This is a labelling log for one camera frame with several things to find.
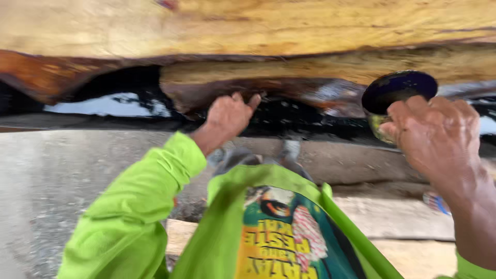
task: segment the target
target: wood grain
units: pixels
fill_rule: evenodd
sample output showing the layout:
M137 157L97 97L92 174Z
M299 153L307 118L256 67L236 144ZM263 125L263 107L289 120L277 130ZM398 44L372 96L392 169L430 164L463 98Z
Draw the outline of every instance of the wood grain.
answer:
M492 0L0 0L0 49L34 55L291 56L495 42Z
M355 51L263 63L203 62L163 67L161 89L188 114L219 95L281 95L341 117L362 117L360 97L376 78L399 70L431 74L440 85L496 79L496 48L462 45Z
M457 271L453 242L381 239L372 240L372 244L404 278L451 277Z
M0 80L49 105L91 77L122 67L117 60L36 57L0 50Z
M197 223L167 219L167 254L180 255L193 236Z

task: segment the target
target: green sleeve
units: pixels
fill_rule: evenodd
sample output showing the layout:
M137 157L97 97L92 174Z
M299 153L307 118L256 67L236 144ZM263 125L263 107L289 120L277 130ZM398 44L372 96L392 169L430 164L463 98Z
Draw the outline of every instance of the green sleeve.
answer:
M124 171L80 218L67 242L59 279L166 277L167 234L160 220L174 196L206 160L195 142L176 133Z
M458 261L458 272L453 278L455 279L496 279L496 271L487 270L472 264L465 260L456 252L456 259ZM438 277L438 279L450 279L451 277Z

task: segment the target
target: concrete floor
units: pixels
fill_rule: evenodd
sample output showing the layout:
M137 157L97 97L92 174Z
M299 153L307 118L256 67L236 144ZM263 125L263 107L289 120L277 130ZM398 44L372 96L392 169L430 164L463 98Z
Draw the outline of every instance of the concrete floor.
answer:
M54 278L77 217L126 167L171 134L47 131L0 134L0 271L3 278ZM257 154L276 155L276 139L236 138ZM400 153L304 142L301 164L317 183L425 182ZM201 216L207 168L179 195L171 217ZM186 205L198 204L197 207Z

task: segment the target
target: graphic print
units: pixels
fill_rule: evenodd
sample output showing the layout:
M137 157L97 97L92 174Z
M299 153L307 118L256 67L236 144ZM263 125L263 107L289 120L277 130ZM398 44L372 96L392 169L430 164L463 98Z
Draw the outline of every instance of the graphic print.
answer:
M357 278L327 214L304 196L262 186L244 205L237 278Z

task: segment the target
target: hand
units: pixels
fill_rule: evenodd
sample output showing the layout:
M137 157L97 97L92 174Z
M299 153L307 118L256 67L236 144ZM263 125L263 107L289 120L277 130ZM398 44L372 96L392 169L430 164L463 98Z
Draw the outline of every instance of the hand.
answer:
M207 121L191 134L191 138L207 156L248 126L260 101L260 95L255 94L245 104L239 92L232 97L217 98L208 111Z
M446 185L481 171L479 114L463 100L421 96L393 103L393 122L380 129L396 139L407 161L433 185Z

